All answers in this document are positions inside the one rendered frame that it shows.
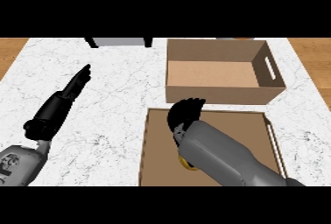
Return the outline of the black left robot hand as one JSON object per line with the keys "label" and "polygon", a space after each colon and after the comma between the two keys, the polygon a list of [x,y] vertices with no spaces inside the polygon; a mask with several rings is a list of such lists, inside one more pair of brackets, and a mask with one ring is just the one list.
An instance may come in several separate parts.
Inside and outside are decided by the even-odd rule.
{"label": "black left robot hand", "polygon": [[25,122],[25,137],[29,140],[50,141],[68,117],[72,103],[90,81],[90,65],[85,65],[73,75],[65,88],[47,98],[35,116]]}

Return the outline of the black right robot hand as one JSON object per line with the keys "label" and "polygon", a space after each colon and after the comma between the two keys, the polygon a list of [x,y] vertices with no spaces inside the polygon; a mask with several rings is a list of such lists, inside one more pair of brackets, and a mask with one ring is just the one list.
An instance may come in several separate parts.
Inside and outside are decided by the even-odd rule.
{"label": "black right robot hand", "polygon": [[203,99],[189,98],[175,102],[169,108],[167,123],[175,145],[180,145],[183,134],[192,123],[199,120]]}

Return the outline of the brown wooden tray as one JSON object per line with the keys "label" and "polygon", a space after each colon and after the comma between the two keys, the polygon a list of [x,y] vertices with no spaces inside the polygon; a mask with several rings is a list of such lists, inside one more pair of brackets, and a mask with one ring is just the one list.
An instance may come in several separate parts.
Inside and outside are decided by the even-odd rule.
{"label": "brown wooden tray", "polygon": [[[138,186],[218,186],[202,171],[187,170],[167,124],[168,110],[150,108],[146,115]],[[203,110],[200,119],[252,152],[257,160],[286,177],[273,126],[263,112]]]}

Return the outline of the open cardboard box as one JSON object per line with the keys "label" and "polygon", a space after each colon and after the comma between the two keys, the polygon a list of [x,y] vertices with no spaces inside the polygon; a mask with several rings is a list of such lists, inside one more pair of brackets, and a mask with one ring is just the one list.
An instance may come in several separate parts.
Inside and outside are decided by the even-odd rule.
{"label": "open cardboard box", "polygon": [[165,101],[202,98],[208,104],[264,105],[285,82],[263,40],[167,41]]}

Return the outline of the yellow squash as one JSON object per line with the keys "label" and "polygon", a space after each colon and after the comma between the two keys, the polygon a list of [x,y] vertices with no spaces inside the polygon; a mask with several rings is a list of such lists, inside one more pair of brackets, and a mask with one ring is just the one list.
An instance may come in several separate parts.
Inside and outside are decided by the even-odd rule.
{"label": "yellow squash", "polygon": [[186,161],[186,159],[178,155],[178,161],[181,166],[190,170],[190,171],[198,171],[199,169]]}

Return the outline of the grey appliance with black frame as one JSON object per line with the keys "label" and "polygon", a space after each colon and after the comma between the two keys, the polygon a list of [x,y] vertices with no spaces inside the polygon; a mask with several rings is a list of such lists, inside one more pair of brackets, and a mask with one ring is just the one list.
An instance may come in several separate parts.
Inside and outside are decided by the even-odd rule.
{"label": "grey appliance with black frame", "polygon": [[91,48],[101,46],[144,46],[152,47],[152,38],[84,38]]}

